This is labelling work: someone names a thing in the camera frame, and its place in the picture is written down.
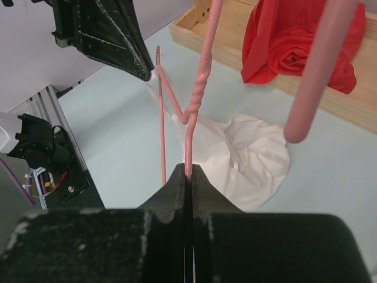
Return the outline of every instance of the light blue tabletop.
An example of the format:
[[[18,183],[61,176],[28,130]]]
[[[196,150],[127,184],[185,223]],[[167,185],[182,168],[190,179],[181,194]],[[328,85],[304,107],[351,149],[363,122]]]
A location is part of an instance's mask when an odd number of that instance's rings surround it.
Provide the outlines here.
[[[162,65],[189,101],[199,55],[175,44],[168,28],[146,44],[152,57],[161,45]],[[283,126],[292,101],[268,85],[244,85],[239,72],[214,62],[200,112],[220,122],[249,114]],[[59,102],[107,208],[137,207],[159,189],[159,110],[143,82],[104,67]],[[166,143],[170,174],[183,153],[169,124]],[[260,211],[338,215],[376,273],[377,136],[319,111],[307,140],[287,147],[289,175]]]

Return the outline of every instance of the wooden tray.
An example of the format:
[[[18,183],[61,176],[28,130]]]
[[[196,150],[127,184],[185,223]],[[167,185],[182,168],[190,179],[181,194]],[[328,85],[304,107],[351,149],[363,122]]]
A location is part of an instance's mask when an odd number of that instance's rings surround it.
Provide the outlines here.
[[[241,50],[246,24],[257,0],[225,0],[213,46],[213,58],[241,70]],[[195,0],[196,5],[170,25],[173,40],[201,52],[207,29],[210,0]],[[377,15],[367,13],[363,43],[353,60],[358,84],[346,95],[327,87],[321,109],[364,129],[377,133]],[[295,95],[300,77],[278,75],[269,84]]]

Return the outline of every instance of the red cloth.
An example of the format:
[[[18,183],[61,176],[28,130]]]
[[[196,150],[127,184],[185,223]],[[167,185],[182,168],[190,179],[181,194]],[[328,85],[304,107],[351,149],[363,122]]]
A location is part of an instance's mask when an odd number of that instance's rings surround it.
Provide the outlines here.
[[[302,75],[326,0],[260,0],[246,27],[241,75],[266,84],[277,74]],[[350,93],[356,85],[350,63],[365,33],[365,4],[359,3],[329,87]]]

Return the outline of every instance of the white robot part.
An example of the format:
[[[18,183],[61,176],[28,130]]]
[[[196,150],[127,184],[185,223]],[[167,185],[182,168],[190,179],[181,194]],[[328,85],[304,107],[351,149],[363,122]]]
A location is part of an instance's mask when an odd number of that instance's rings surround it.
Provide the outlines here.
[[[0,153],[8,154],[19,142],[16,133],[22,130],[22,120],[14,113],[0,112]]]

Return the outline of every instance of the crumpled white fabric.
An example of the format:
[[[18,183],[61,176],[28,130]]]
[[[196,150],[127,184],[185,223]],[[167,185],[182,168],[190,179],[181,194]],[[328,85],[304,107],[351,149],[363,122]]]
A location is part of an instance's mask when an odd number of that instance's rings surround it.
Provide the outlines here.
[[[158,94],[147,85],[158,101]],[[184,147],[187,126],[165,107]],[[248,115],[217,123],[199,115],[193,137],[193,163],[211,184],[243,211],[254,211],[275,195],[290,164],[283,129]]]

